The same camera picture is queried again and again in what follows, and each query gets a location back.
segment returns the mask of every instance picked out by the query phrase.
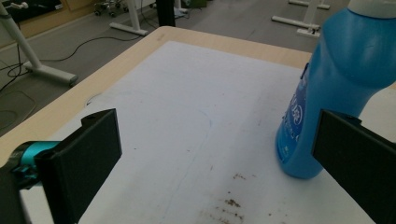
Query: table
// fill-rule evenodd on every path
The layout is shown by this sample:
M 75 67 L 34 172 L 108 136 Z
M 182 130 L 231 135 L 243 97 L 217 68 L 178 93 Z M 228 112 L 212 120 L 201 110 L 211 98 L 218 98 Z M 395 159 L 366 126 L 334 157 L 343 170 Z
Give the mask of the table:
M 128 5 L 128 8 L 130 9 L 128 13 L 129 13 L 129 18 L 130 18 L 132 26 L 123 25 L 121 23 L 116 23 L 116 22 L 111 22 L 110 27 L 113 27 L 113 28 L 116 28 L 119 30 L 123 30 L 123 31 L 129 32 L 129 33 L 133 33 L 136 35 L 147 35 L 149 33 L 148 31 L 140 29 L 140 23 L 139 23 L 139 19 L 137 17 L 138 8 L 145 7 L 145 6 L 140 5 L 140 3 L 139 3 L 139 5 L 137 7 L 136 6 L 137 3 L 135 0 L 129 0 L 126 2 Z M 149 3 L 145 2 L 146 6 L 148 6 L 150 4 L 154 4 L 154 3 L 155 3 L 155 1 L 149 2 Z
M 298 50 L 284 49 L 225 36 L 161 27 L 12 131 L 3 135 L 0 138 L 0 146 L 2 146 L 0 164 L 3 165 L 11 152 L 21 143 L 47 139 L 73 118 L 90 98 L 109 88 L 169 40 L 218 49 L 297 68 L 304 68 L 311 55 Z
M 303 181 L 284 175 L 276 164 L 276 126 L 301 69 L 199 48 L 188 39 L 161 43 L 169 36 L 166 31 L 185 38 L 188 33 L 207 36 L 210 48 L 238 42 L 241 47 L 261 47 L 163 28 L 149 36 L 147 43 L 158 46 L 146 52 L 139 65 L 127 64 L 137 53 L 127 50 L 93 74 L 102 82 L 92 80 L 83 89 L 86 92 L 76 93 L 81 106 L 74 107 L 74 114 L 63 106 L 53 107 L 51 113 L 58 110 L 59 118 L 62 113 L 70 118 L 59 132 L 61 126 L 53 125 L 45 138 L 51 135 L 52 140 L 53 133 L 64 137 L 75 130 L 79 122 L 75 115 L 108 106 L 118 109 L 124 154 L 81 223 L 372 223 L 327 173 Z M 265 53 L 259 55 L 271 48 L 263 46 L 260 50 Z M 273 55 L 283 50 L 294 53 L 275 49 Z M 184 61 L 188 66 L 173 67 L 183 59 L 189 59 Z M 288 90 L 278 91 L 279 87 Z M 87 101 L 92 103 L 83 108 Z M 50 223 L 41 211 L 45 201 L 37 189 L 23 194 L 27 208 L 33 204 L 39 211 L 31 213 L 33 221 Z

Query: cable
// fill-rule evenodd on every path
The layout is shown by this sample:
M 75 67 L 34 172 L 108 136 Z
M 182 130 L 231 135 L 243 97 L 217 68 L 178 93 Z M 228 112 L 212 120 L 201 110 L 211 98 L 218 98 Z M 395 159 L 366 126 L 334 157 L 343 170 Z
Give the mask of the cable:
M 94 40 L 98 40 L 98 39 L 115 39 L 115 40 L 119 40 L 119 41 L 133 41 L 133 40 L 136 40 L 136 39 L 138 39 L 140 37 L 142 37 L 142 36 L 137 36 L 137 37 L 132 38 L 132 39 L 120 39 L 120 38 L 116 38 L 116 37 L 113 37 L 113 36 L 96 37 L 94 39 L 87 40 L 87 41 L 83 42 L 82 44 L 78 45 L 77 48 L 75 49 L 75 51 L 72 54 L 70 54 L 69 56 L 65 57 L 65 58 L 62 58 L 62 59 L 40 59 L 40 61 L 42 61 L 42 62 L 62 62 L 62 61 L 65 61 L 65 60 L 73 57 L 77 53 L 78 49 L 81 48 L 83 45 L 85 45 L 87 43 L 90 43 L 90 42 L 92 42 Z
M 149 26 L 151 26 L 151 27 L 154 28 L 154 29 L 157 29 L 157 28 L 158 28 L 158 27 L 152 25 L 151 23 L 149 23 L 148 19 L 145 17 L 145 14 L 143 13 L 143 0 L 140 0 L 140 14 L 141 14 L 142 17 L 143 17 L 143 20 L 144 20 Z
M 13 67 L 12 67 L 11 69 L 9 69 L 8 72 L 7 72 L 7 76 L 8 76 L 8 77 L 12 77 L 12 79 L 11 79 L 8 83 L 6 83 L 6 84 L 0 89 L 0 92 L 2 92 L 3 89 L 5 89 L 9 84 L 11 84 L 13 81 L 15 81 L 15 80 L 17 79 L 17 77 L 21 77 L 21 76 L 26 75 L 26 74 L 29 73 L 29 72 L 25 72 L 25 73 L 21 74 L 22 63 L 21 63 L 21 52 L 20 52 L 20 45 L 19 45 L 19 44 L 17 44 L 17 52 L 18 52 L 18 63 L 6 67 L 6 68 L 10 68 L 10 67 L 13 66 Z M 17 68 L 19 68 L 20 70 L 19 70 L 18 74 L 15 74 L 14 70 L 17 69 Z
M 10 68 L 10 67 L 12 67 L 12 66 L 18 64 L 18 63 L 16 63 L 16 64 L 8 65 L 8 64 L 5 63 L 3 60 L 0 60 L 0 63 L 2 63 L 3 65 L 6 66 L 6 67 L 4 67 L 4 68 L 0 68 L 0 71 L 3 71 L 3 70 L 5 70 L 5 69 L 7 69 L 7 68 Z

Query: gray carpet floor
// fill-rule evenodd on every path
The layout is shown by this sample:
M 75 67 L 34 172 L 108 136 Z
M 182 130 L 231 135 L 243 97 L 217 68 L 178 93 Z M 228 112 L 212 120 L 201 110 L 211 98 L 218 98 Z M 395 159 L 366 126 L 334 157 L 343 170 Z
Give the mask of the gray carpet floor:
M 325 3 L 331 8 L 318 9 L 315 24 L 323 24 L 333 13 L 347 5 L 346 0 Z M 152 32 L 158 27 L 156 9 L 144 7 L 142 12 L 143 15 L 139 11 L 141 28 Z M 188 15 L 176 19 L 176 25 L 194 31 L 312 52 L 317 39 L 297 35 L 298 27 L 271 21 L 273 16 L 302 21 L 305 12 L 306 7 L 291 5 L 287 0 L 213 0 L 208 1 L 206 7 L 190 9 Z M 142 38 L 110 28 L 108 25 L 113 21 L 130 25 L 128 14 L 122 11 L 117 12 L 116 18 L 106 14 L 97 17 L 92 13 L 31 37 L 28 42 L 43 64 L 76 74 L 78 81 L 81 81 Z M 21 61 L 26 61 L 23 53 Z M 17 62 L 15 45 L 0 49 L 0 68 Z M 18 69 L 1 70 L 0 88 L 12 80 L 9 76 L 18 72 Z M 69 89 L 63 83 L 33 74 L 18 77 L 0 92 L 0 135 Z

